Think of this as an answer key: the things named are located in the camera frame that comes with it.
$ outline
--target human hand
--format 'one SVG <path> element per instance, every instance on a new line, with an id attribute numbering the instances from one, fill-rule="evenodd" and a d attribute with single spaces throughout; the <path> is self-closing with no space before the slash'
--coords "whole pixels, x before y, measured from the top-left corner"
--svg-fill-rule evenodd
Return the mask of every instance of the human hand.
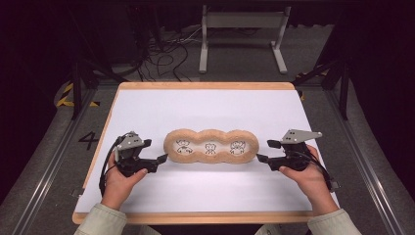
<path id="1" fill-rule="evenodd" d="M 121 205 L 130 195 L 134 185 L 143 179 L 148 171 L 143 168 L 135 174 L 125 177 L 115 166 L 114 152 L 110 155 L 108 169 L 106 189 L 101 204 L 119 211 Z"/>
<path id="2" fill-rule="evenodd" d="M 317 150 L 309 145 L 307 148 L 318 160 Z M 317 165 L 309 164 L 303 171 L 296 171 L 286 166 L 281 166 L 279 170 L 285 176 L 296 181 L 302 193 L 310 201 L 314 215 L 335 212 L 339 209 L 330 195 L 321 169 Z"/>

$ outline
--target white sheet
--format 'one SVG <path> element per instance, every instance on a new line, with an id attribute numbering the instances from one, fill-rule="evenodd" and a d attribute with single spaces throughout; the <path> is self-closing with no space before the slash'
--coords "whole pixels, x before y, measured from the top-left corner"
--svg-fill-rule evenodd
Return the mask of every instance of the white sheet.
<path id="1" fill-rule="evenodd" d="M 259 152 L 272 158 L 284 154 L 269 148 L 268 139 L 279 140 L 290 128 L 311 130 L 295 90 L 119 90 L 97 162 L 75 212 L 89 212 L 101 201 L 102 165 L 118 136 L 134 130 L 142 139 L 152 139 L 152 146 L 140 157 L 155 159 L 164 154 L 165 135 L 178 128 L 247 130 L 257 137 Z M 317 147 L 314 140 L 306 143 Z M 149 173 L 134 187 L 121 211 L 288 212 L 311 211 L 311 206 L 294 181 L 271 171 L 257 158 L 248 164 L 167 160 L 157 173 Z"/>

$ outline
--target metal frame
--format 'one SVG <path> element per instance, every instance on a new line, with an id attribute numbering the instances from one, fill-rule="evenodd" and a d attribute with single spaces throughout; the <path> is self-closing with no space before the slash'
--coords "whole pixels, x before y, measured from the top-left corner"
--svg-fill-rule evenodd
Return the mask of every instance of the metal frame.
<path id="1" fill-rule="evenodd" d="M 287 73 L 287 67 L 281 54 L 280 46 L 283 40 L 285 28 L 290 16 L 291 7 L 286 7 L 284 13 L 246 13 L 246 12 L 208 12 L 207 6 L 203 6 L 202 12 L 202 50 L 199 72 L 208 71 L 208 27 L 268 27 L 279 28 L 276 41 L 271 41 L 272 51 L 280 73 Z"/>

